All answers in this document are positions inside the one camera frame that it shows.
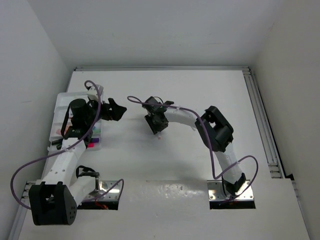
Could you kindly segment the yellow black highlighter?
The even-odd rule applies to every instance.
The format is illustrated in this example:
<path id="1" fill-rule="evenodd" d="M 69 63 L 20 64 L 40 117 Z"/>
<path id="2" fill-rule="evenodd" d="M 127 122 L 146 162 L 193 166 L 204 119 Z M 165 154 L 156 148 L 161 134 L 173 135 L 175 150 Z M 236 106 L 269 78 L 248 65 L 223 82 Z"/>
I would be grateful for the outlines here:
<path id="1" fill-rule="evenodd" d="M 51 142 L 51 145 L 52 145 L 52 146 L 60 145 L 60 144 L 62 144 L 62 142 L 63 142 L 63 139 L 53 140 L 53 141 Z"/>

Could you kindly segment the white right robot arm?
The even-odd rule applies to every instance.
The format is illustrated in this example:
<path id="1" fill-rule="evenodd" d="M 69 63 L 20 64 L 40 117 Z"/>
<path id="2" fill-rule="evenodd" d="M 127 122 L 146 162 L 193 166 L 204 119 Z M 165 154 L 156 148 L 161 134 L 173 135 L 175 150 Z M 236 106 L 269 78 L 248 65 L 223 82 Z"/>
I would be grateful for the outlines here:
<path id="1" fill-rule="evenodd" d="M 210 106 L 203 115 L 186 107 L 173 106 L 172 101 L 161 104 L 153 96 L 149 97 L 142 107 L 146 109 L 145 119 L 152 132 L 157 134 L 169 126 L 170 122 L 180 123 L 197 129 L 204 145 L 218 159 L 222 173 L 220 178 L 226 191 L 232 198 L 246 181 L 235 157 L 232 141 L 234 129 L 220 110 Z"/>

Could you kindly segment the green eraser case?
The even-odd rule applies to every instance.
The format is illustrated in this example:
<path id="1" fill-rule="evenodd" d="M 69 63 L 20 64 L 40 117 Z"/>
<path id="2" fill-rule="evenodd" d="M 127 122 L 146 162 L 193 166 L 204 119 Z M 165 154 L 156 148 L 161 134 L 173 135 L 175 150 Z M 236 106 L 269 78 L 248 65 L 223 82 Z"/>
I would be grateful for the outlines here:
<path id="1" fill-rule="evenodd" d="M 101 132 L 101 129 L 100 128 L 93 128 L 92 131 L 93 131 L 94 134 L 97 134 L 97 133 Z"/>

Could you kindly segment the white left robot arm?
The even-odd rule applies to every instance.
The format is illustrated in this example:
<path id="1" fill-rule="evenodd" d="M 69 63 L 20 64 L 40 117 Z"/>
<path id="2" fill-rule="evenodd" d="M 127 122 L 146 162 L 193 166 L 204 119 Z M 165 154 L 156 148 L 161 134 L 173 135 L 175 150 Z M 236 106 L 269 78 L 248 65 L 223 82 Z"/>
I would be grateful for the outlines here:
<path id="1" fill-rule="evenodd" d="M 57 158 L 47 175 L 28 192 L 36 226 L 72 225 L 81 203 L 97 201 L 113 189 L 100 187 L 97 171 L 83 167 L 80 172 L 78 161 L 92 141 L 95 123 L 119 121 L 126 111 L 113 98 L 107 103 L 82 98 L 69 103 L 61 127 L 61 153 L 55 153 Z"/>

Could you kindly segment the purple black highlighter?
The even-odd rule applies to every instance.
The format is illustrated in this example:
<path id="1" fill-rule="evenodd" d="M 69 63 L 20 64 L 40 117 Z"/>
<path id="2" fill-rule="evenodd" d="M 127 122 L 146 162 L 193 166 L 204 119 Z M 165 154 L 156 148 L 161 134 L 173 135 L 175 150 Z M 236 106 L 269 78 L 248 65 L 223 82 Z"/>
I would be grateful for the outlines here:
<path id="1" fill-rule="evenodd" d="M 91 143 L 95 144 L 95 143 L 99 143 L 100 139 L 98 137 L 92 138 L 91 139 Z"/>

